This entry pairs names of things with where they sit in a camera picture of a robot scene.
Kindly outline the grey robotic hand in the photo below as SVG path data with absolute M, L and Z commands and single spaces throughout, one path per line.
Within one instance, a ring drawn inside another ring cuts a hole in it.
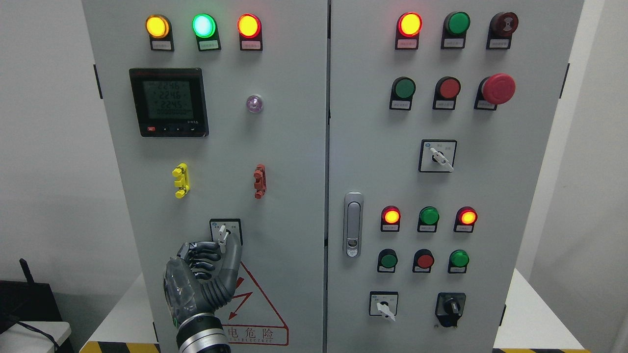
M 184 243 L 177 255 L 168 260 L 164 294 L 178 329 L 194 315 L 213 314 L 231 301 L 236 290 L 242 244 L 239 235 L 229 233 L 225 251 L 213 241 Z

